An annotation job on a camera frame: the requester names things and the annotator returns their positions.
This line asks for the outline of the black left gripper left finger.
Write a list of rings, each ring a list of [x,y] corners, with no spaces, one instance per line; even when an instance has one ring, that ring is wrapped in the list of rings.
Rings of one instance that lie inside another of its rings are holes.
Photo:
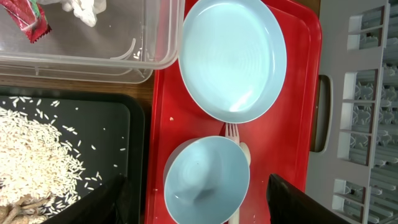
[[[44,224],[129,223],[127,178],[117,175]]]

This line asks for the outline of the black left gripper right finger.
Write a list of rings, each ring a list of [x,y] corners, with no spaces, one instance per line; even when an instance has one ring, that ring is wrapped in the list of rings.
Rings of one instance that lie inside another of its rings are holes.
[[[271,224],[349,224],[277,174],[269,176],[266,197]]]

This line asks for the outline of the white plastic spoon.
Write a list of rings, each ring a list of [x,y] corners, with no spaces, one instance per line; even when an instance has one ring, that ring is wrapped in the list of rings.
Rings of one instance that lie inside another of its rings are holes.
[[[251,155],[248,148],[248,145],[245,142],[239,143],[239,146],[243,150],[244,155],[246,156],[246,160],[248,164],[251,164]],[[228,224],[239,224],[239,209],[237,209],[234,214],[228,220]]]

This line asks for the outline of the white rice pile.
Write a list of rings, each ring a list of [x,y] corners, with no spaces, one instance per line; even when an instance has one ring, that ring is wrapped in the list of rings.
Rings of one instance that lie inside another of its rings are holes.
[[[89,182],[96,175],[84,177],[82,153],[64,139],[77,129],[71,124],[58,128],[55,121],[42,100],[1,99],[1,206],[16,203],[24,195],[49,198],[39,208],[49,219],[81,199],[78,184],[94,190]]]

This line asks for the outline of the light blue bowl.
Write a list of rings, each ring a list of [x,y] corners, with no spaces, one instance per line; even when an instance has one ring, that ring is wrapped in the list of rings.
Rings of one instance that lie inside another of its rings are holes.
[[[165,206],[175,223],[225,223],[242,205],[249,182],[239,144],[223,136],[189,139],[165,164]]]

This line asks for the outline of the peanut shells pile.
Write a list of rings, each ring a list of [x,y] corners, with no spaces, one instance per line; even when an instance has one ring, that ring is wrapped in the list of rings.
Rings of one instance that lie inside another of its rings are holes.
[[[16,203],[1,206],[1,224],[39,224],[48,217],[39,213],[39,208],[45,205],[49,198],[34,199],[24,195]]]

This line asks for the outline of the light blue plate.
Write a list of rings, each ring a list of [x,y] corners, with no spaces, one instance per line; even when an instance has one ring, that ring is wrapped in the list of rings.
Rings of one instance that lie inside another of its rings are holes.
[[[199,0],[183,22],[180,73],[194,102],[225,123],[247,123],[275,103],[287,47],[261,0]]]

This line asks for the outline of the white tissue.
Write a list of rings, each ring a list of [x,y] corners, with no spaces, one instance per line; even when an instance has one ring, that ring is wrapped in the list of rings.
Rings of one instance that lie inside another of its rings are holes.
[[[41,5],[60,3],[66,12],[72,11],[74,16],[90,27],[97,22],[97,15],[106,10],[106,0],[37,0]]]

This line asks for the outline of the red snack wrapper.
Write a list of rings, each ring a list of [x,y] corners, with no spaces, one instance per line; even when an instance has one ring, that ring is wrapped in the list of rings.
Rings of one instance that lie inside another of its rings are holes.
[[[1,0],[1,6],[5,8],[31,44],[52,30],[44,10],[36,0]]]

